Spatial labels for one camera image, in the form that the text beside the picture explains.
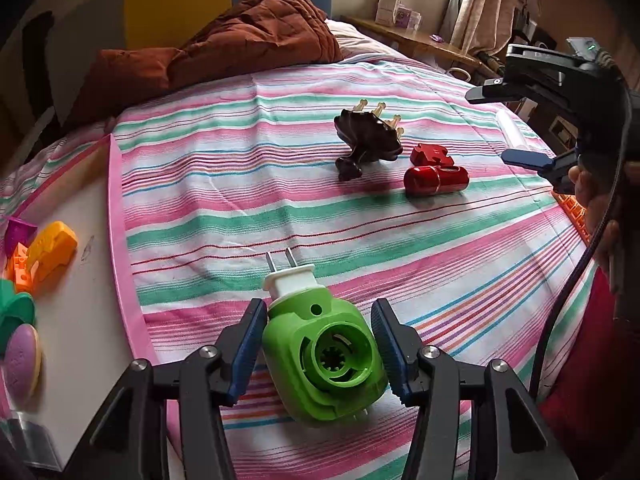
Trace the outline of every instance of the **red cylinder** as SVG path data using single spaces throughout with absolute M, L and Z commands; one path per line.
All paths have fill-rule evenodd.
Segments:
M 419 166 L 404 174 L 404 190 L 411 196 L 428 196 L 462 191 L 469 174 L 460 166 Z

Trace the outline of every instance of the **red puzzle piece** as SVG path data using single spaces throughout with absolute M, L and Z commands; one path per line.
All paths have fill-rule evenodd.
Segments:
M 409 159 L 414 166 L 454 166 L 448 150 L 438 144 L 418 144 Z

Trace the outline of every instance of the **green plastic housing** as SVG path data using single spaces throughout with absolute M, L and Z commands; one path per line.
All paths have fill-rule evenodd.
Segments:
M 0 357 L 16 328 L 23 323 L 36 324 L 36 307 L 31 294 L 14 291 L 14 282 L 0 280 Z
M 362 314 L 324 286 L 274 302 L 262 349 L 285 408 L 303 424 L 353 415 L 386 388 L 376 341 Z

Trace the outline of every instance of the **purple disc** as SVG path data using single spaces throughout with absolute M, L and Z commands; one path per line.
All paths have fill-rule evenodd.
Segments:
M 40 375 L 38 333 L 33 326 L 22 324 L 9 339 L 4 354 L 6 389 L 15 402 L 31 397 Z

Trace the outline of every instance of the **red cloth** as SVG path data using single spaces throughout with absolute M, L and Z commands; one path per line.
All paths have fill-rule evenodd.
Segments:
M 574 347 L 540 405 L 580 480 L 606 473 L 640 423 L 640 337 L 614 322 L 613 308 L 597 270 Z

